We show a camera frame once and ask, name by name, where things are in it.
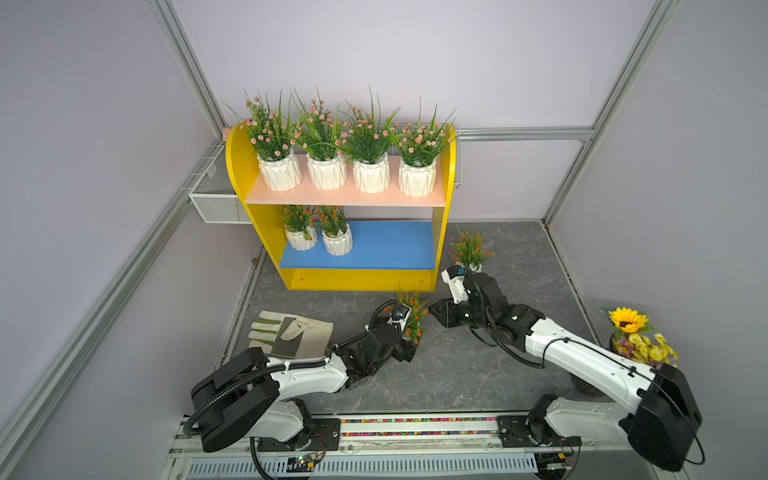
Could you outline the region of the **orange flower pot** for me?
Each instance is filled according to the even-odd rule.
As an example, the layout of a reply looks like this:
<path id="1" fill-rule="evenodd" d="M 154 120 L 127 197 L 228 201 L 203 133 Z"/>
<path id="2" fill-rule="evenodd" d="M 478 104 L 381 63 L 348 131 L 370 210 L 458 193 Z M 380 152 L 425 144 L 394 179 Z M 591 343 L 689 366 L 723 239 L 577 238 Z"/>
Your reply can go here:
<path id="1" fill-rule="evenodd" d="M 307 251 L 317 244 L 314 227 L 314 207 L 306 205 L 281 205 L 279 207 L 283 229 L 291 248 Z"/>
<path id="2" fill-rule="evenodd" d="M 450 241 L 450 248 L 455 263 L 474 273 L 480 273 L 483 265 L 495 256 L 485 247 L 482 233 L 471 229 L 460 231 Z"/>
<path id="3" fill-rule="evenodd" d="M 316 216 L 327 252 L 334 257 L 349 254 L 354 241 L 344 207 L 320 205 L 316 207 Z"/>
<path id="4" fill-rule="evenodd" d="M 414 345 L 418 345 L 422 337 L 421 321 L 428 314 L 426 300 L 421 292 L 405 291 L 398 291 L 396 299 L 410 309 L 404 327 L 404 337 Z"/>

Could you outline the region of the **pink flower pot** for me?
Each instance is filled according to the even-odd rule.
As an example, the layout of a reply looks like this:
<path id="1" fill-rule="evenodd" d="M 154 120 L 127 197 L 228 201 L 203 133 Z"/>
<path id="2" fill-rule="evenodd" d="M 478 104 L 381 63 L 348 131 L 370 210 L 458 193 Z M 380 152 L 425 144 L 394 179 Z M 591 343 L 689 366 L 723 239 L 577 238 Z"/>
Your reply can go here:
<path id="1" fill-rule="evenodd" d="M 299 119 L 294 139 L 306 153 L 313 186 L 322 191 L 338 190 L 347 182 L 347 167 L 342 154 L 346 140 L 343 123 L 317 97 L 303 102 L 294 91 Z"/>
<path id="2" fill-rule="evenodd" d="M 454 116 L 455 110 L 440 122 L 435 108 L 428 121 L 418 116 L 413 123 L 391 126 L 391 139 L 401 157 L 398 187 L 406 196 L 426 197 L 434 190 L 437 161 L 450 143 L 449 127 Z"/>
<path id="3" fill-rule="evenodd" d="M 372 90 L 369 95 L 368 110 L 348 103 L 339 149 L 352 165 L 356 188 L 364 194 L 378 194 L 390 184 L 388 151 L 392 146 L 393 120 L 399 107 L 386 115 L 379 96 Z"/>
<path id="4" fill-rule="evenodd" d="M 264 183 L 277 192 L 298 187 L 302 173 L 294 152 L 296 129 L 290 110 L 283 111 L 282 94 L 275 104 L 270 103 L 267 95 L 251 97 L 247 92 L 245 95 L 247 117 L 239 115 L 229 105 L 227 107 L 253 147 Z"/>

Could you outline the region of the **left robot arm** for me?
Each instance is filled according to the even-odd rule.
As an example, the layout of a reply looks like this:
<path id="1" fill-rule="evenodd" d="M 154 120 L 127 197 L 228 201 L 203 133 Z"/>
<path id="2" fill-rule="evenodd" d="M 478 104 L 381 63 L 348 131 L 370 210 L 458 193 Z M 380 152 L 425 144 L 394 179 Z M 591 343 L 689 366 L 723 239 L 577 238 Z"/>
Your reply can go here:
<path id="1" fill-rule="evenodd" d="M 281 359 L 250 347 L 191 389 L 194 411 L 182 431 L 199 436 L 207 453 L 244 437 L 303 447 L 317 431 L 303 396 L 350 390 L 390 359 L 411 361 L 425 312 L 412 297 L 389 300 L 374 311 L 363 333 L 312 359 Z"/>

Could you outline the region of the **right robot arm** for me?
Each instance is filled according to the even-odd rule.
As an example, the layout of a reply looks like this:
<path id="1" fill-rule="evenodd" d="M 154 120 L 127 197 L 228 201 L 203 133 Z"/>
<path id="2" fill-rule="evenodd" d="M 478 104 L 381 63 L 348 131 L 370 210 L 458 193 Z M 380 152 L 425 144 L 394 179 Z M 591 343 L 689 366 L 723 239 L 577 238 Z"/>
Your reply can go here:
<path id="1" fill-rule="evenodd" d="M 677 367 L 640 364 L 568 331 L 542 312 L 511 304 L 496 280 L 453 265 L 441 273 L 451 295 L 429 311 L 447 328 L 466 326 L 522 364 L 554 364 L 608 397 L 606 403 L 543 396 L 524 428 L 536 445 L 587 437 L 631 447 L 650 464 L 679 472 L 699 447 L 700 409 Z"/>

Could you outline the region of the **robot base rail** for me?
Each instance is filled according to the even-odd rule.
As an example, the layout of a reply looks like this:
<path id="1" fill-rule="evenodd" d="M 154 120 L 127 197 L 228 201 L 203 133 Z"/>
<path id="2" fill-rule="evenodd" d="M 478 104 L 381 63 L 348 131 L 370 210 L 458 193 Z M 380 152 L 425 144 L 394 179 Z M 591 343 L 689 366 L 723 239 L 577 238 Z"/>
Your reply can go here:
<path id="1" fill-rule="evenodd" d="M 320 415 L 308 445 L 239 440 L 205 453 L 178 435 L 163 479 L 603 479 L 647 476 L 627 447 L 590 437 L 534 440 L 523 412 Z"/>

